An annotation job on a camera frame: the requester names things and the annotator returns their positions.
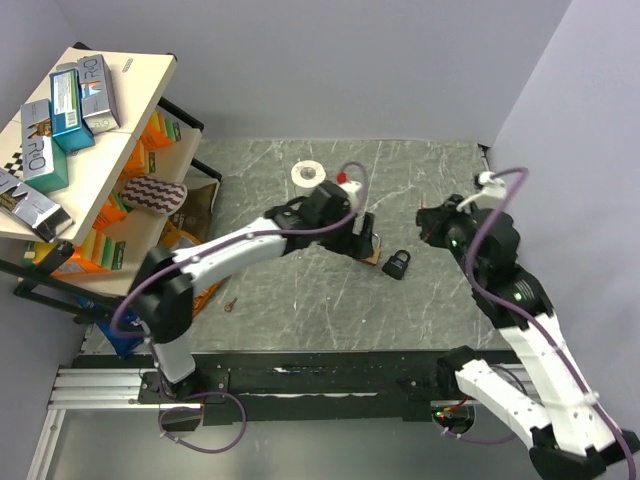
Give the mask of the brass padlock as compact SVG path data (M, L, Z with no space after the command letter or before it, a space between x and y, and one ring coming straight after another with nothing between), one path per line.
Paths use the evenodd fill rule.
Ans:
M376 266L381 255L381 237L376 233L372 234L372 246L373 254L365 259L362 259L362 262L367 265Z

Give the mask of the black padlock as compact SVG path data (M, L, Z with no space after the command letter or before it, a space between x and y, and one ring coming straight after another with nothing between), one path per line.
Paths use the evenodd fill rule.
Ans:
M382 272L395 280L402 280L410 261L411 254L407 250L398 250L385 262Z

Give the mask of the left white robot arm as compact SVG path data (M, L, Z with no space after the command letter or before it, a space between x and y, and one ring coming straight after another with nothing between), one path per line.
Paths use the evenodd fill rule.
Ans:
M188 338L195 297L240 270L312 244L354 260L371 257L375 216L363 210L365 201L356 181L324 181L231 234L195 247L150 250L128 299L150 339L165 394L184 402L206 388Z

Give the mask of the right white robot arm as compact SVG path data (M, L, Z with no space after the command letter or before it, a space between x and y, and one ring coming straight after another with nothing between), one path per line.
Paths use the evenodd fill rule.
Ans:
M477 206L466 210L464 203L453 195L419 209L420 237L453 255L474 301L516 354L537 396L504 380L466 346L440 358L438 390L486 407L526 446L543 479L596 479L620 461L636 478L639 438L611 419L581 374L548 295L518 262L520 235L512 217Z

